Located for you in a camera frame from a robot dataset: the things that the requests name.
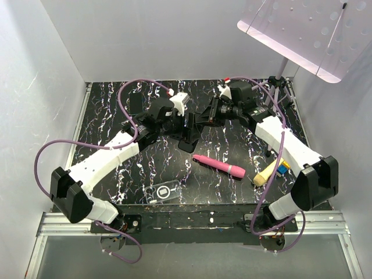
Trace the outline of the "black smartphone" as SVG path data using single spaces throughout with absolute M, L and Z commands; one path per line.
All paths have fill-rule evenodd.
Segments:
M 201 137 L 201 125 L 196 122 L 196 114 L 189 113 L 186 126 L 183 127 L 178 148 L 187 153 L 193 153 Z

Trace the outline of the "phone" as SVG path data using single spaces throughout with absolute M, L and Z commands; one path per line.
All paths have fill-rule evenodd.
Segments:
M 130 115 L 137 115 L 143 111 L 142 94 L 140 92 L 133 92 L 129 95 L 129 112 Z

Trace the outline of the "clear phone case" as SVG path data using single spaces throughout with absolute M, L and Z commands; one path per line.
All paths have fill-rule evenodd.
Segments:
M 148 186 L 144 189 L 144 194 L 147 204 L 171 201 L 181 196 L 181 183 L 178 180 L 171 180 Z

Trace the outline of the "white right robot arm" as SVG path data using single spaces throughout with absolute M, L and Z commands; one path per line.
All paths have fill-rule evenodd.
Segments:
M 324 157 L 311 150 L 287 127 L 284 116 L 266 105 L 259 106 L 252 87 L 244 81 L 227 80 L 219 86 L 220 94 L 212 99 L 208 117 L 214 121 L 237 119 L 255 136 L 277 152 L 274 168 L 286 161 L 296 177 L 290 193 L 254 212 L 249 225 L 255 235 L 276 231 L 298 212 L 312 210 L 336 196 L 339 191 L 339 164 L 333 156 Z

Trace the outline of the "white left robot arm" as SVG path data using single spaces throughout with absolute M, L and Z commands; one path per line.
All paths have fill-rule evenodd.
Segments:
M 117 206 L 90 195 L 94 187 L 112 170 L 154 144 L 161 134 L 180 135 L 189 95 L 159 98 L 136 115 L 135 126 L 119 131 L 103 149 L 94 152 L 68 170 L 58 167 L 51 175 L 52 202 L 71 223 L 98 220 L 113 233 L 123 228 L 124 219 Z

